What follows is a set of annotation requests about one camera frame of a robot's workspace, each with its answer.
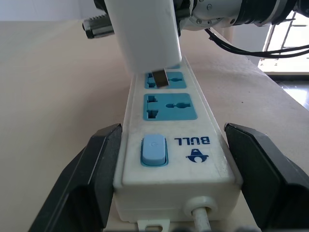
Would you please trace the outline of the window with white frame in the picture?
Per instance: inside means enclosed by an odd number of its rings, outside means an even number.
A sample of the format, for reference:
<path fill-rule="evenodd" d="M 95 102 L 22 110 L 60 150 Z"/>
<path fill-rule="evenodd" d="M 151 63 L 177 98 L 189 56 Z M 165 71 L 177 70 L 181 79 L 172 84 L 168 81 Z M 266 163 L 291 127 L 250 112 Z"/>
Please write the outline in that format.
<path fill-rule="evenodd" d="M 280 50 L 309 45 L 309 18 L 291 12 L 289 21 L 271 26 L 263 50 Z M 259 61 L 265 73 L 309 73 L 309 54 L 294 58 L 276 58 Z"/>

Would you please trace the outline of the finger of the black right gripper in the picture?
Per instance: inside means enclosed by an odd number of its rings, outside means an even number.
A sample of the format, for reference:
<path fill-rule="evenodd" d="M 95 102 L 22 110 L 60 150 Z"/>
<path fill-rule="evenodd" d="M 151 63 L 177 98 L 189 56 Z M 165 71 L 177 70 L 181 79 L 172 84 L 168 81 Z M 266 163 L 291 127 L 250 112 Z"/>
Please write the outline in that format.
<path fill-rule="evenodd" d="M 191 17 L 194 0 L 173 0 L 178 36 L 184 28 L 187 20 Z"/>

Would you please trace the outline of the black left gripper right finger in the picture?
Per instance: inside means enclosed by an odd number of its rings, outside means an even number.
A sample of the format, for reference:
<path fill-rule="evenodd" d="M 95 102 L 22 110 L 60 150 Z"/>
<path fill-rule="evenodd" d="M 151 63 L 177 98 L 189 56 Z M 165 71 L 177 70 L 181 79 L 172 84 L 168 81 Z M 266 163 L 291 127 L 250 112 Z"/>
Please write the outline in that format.
<path fill-rule="evenodd" d="M 263 232 L 309 232 L 309 175 L 271 139 L 227 123 L 228 146 L 243 178 L 241 191 Z"/>

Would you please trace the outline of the white power strip blue sockets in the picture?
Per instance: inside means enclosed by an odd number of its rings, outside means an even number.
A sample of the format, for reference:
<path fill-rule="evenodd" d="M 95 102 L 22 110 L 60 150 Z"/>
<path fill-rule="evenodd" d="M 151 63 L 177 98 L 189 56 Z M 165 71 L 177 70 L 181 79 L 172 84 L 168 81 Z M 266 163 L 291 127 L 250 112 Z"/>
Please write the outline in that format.
<path fill-rule="evenodd" d="M 235 208 L 242 178 L 188 63 L 167 69 L 168 88 L 150 73 L 133 77 L 114 175 L 122 221 L 140 230 L 191 221 L 198 209 L 224 220 Z"/>

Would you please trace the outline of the white charger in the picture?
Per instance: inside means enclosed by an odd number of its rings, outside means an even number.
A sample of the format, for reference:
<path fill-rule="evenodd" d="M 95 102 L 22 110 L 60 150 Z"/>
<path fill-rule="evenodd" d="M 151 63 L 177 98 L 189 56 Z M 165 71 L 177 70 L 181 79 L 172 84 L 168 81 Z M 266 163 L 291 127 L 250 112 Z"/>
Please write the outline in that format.
<path fill-rule="evenodd" d="M 133 74 L 152 73 L 169 85 L 165 69 L 182 60 L 173 0 L 105 0 L 108 15 Z"/>

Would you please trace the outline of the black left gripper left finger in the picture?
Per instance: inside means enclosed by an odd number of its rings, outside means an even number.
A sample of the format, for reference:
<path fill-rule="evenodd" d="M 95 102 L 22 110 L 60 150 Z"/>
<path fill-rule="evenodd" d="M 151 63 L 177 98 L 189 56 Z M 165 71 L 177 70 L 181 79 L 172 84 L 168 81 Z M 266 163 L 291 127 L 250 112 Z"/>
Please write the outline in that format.
<path fill-rule="evenodd" d="M 103 232 L 113 198 L 121 124 L 98 130 L 63 169 L 28 232 Z"/>

